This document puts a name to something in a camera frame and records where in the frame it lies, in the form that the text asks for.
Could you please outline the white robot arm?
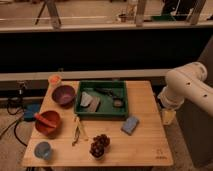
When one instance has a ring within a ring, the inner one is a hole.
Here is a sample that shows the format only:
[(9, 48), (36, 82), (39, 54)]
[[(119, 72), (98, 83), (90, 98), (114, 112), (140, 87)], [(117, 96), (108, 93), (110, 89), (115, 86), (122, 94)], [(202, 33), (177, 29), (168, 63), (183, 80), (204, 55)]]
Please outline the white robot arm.
[(169, 70), (165, 75), (166, 86), (157, 98), (162, 104), (164, 125), (170, 125), (176, 111), (189, 100), (213, 116), (213, 88), (204, 83), (207, 69), (201, 62), (192, 62)]

